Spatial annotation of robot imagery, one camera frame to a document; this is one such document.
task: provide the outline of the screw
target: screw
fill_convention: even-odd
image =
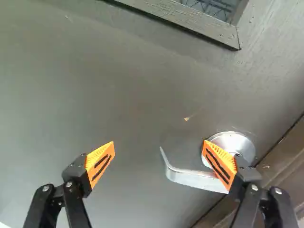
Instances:
[[[282,195],[282,191],[279,188],[275,188],[275,192],[279,195]]]
[[[255,184],[251,185],[251,188],[252,188],[252,190],[254,190],[254,191],[258,191],[258,187],[257,187]]]
[[[71,181],[69,181],[68,183],[66,183],[66,187],[69,188],[69,187],[72,186],[72,184],[73,184],[73,183],[72,183]]]
[[[49,186],[48,185],[43,186],[42,191],[47,191],[47,190],[49,190]]]

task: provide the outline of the orange gripper pad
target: orange gripper pad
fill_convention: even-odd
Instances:
[[[216,176],[230,190],[234,177],[238,171],[234,157],[219,146],[205,140],[202,154],[212,166]]]
[[[86,156],[85,169],[90,180],[91,189],[97,184],[114,156],[113,141],[97,148]]]

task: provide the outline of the wire mesh glass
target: wire mesh glass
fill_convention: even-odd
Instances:
[[[176,0],[181,4],[206,13],[219,20],[230,22],[241,0]]]

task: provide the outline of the silver lever handle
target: silver lever handle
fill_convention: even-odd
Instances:
[[[160,147],[162,158],[166,165],[166,176],[169,180],[197,189],[228,194],[228,190],[213,172],[186,170],[173,167]]]

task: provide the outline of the door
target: door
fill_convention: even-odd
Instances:
[[[304,5],[254,2],[231,51],[108,2],[2,1],[0,221],[21,227],[36,188],[113,140],[93,227],[193,225],[222,195],[167,180],[159,147],[204,169],[202,139],[234,130],[258,161],[304,110]]]

